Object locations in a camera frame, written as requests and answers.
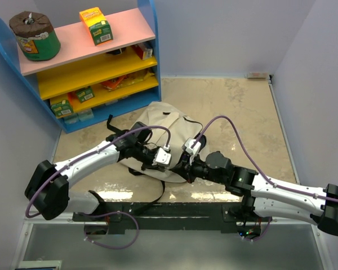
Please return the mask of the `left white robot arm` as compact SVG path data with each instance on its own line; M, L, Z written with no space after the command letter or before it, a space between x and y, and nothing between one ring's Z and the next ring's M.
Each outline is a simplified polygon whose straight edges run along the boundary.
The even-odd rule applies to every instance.
M93 172L123 159L134 158L144 166L162 170L170 164L170 143L149 149L146 138L155 126L140 125L136 129L118 130L96 147L58 163L39 163L25 190L29 204L27 218L33 218L30 208L49 221L64 212L83 213L93 221L105 215L105 206L93 192L75 193L70 189Z

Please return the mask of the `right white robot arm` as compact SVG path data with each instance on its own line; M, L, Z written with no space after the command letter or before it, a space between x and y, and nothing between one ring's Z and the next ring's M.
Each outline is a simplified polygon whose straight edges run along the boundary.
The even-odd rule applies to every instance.
M192 183L197 178L224 185L241 197L231 214L242 221L282 217L307 222L329 235L338 236L338 186L307 187L272 179L255 170L234 165L221 152L205 160L183 154L172 171Z

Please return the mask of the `beige canvas backpack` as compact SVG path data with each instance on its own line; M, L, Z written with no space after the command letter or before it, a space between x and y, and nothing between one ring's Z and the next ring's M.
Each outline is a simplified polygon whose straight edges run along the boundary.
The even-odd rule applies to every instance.
M152 102L138 117L131 127L133 133L150 129L153 134L147 146L154 149L156 146L165 149L172 156L170 165L164 167L164 172L147 169L130 172L129 169L139 169L139 162L134 158L128 161L120 161L133 175L146 175L159 180L162 187L166 183L184 183L185 179L176 174L176 165L183 155L182 146L188 138L201 143L201 149L197 156L205 156L208 153L206 138L201 136L203 124L184 114L176 107L165 102Z

